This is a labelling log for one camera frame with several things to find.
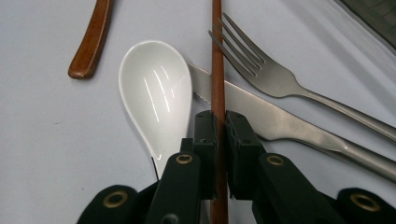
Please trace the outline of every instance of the stainless steel knife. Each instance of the stainless steel knife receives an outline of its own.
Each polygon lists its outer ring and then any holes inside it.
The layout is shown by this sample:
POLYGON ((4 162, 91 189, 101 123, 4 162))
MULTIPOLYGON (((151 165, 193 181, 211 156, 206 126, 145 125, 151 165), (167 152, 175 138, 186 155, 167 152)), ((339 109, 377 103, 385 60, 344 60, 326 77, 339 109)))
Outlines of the stainless steel knife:
MULTIPOLYGON (((210 103, 211 75, 189 64, 192 89, 210 103)), ((396 162, 300 119, 264 99, 224 82, 227 110, 243 114, 265 140, 289 139, 343 157, 396 183, 396 162)))

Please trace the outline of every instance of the wooden chopstick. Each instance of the wooden chopstick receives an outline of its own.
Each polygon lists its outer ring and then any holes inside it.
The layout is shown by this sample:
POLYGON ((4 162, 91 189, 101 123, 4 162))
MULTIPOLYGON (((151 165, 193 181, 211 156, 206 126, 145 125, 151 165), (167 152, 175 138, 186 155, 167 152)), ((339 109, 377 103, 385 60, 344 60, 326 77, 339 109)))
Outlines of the wooden chopstick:
POLYGON ((90 23, 68 74, 74 79, 88 79, 93 76, 105 45, 111 18, 113 0, 97 0, 90 23))
MULTIPOLYGON (((212 21, 221 30, 219 18, 221 18, 221 0, 212 2, 212 21)), ((221 41, 219 33, 213 29, 213 34, 221 41)), ((227 178, 225 165, 225 94, 224 94, 224 61, 223 54, 219 47, 212 42, 212 113, 216 117, 215 128, 218 138, 217 155, 217 198, 210 204, 210 223, 228 223, 228 197, 227 197, 227 178)))

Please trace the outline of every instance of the spoon bowl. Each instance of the spoon bowl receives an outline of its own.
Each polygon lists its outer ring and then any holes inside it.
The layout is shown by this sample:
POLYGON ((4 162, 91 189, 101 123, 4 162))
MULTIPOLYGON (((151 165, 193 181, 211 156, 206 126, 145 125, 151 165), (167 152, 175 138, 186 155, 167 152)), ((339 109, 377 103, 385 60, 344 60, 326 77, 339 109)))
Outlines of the spoon bowl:
POLYGON ((134 45, 120 66, 120 95, 161 178, 186 137, 192 101, 190 70, 177 50, 161 41, 134 45))

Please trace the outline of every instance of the fork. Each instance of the fork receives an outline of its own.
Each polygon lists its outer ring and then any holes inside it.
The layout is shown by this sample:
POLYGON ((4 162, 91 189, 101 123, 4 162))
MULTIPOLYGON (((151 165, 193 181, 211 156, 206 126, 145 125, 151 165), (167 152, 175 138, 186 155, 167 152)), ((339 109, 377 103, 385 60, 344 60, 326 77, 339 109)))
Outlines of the fork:
POLYGON ((361 113, 354 108, 305 89, 297 82, 295 75, 289 69, 277 63, 270 58, 270 56, 264 53, 252 40, 248 38, 247 35, 245 35, 235 22, 227 16, 227 14, 223 13, 223 16, 233 27, 234 32, 239 35, 239 39, 245 42, 242 43, 232 30, 221 19, 219 19, 222 27, 226 30, 229 37, 243 53, 237 49, 230 39, 219 30, 219 28, 217 28, 216 31, 221 34, 223 40, 227 43, 230 50, 233 51, 239 61, 237 61, 231 52, 219 42, 212 32, 209 31, 209 34, 219 46, 230 64, 238 71, 239 74, 250 82, 251 85, 263 93, 275 98, 300 96, 322 103, 350 117, 351 119, 356 120, 366 128, 387 137, 393 143, 396 143, 396 128, 361 113))

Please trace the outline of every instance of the brown wooden utensil handle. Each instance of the brown wooden utensil handle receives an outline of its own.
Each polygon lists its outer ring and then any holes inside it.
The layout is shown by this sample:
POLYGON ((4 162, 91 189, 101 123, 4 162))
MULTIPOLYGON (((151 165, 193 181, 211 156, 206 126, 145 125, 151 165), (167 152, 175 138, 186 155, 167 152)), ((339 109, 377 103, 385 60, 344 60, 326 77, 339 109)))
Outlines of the brown wooden utensil handle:
POLYGON ((105 45, 113 0, 97 0, 87 32, 69 66, 71 78, 91 78, 105 45))
MULTIPOLYGON (((221 0, 213 0, 212 21, 221 29, 221 0)), ((219 33, 213 30, 213 34, 221 40, 219 33)), ((228 223, 228 196, 227 176, 225 165, 225 93, 224 93, 224 60, 219 47, 212 44, 212 113, 216 117, 216 130, 218 138, 217 152, 217 198, 210 204, 210 223, 228 223)))

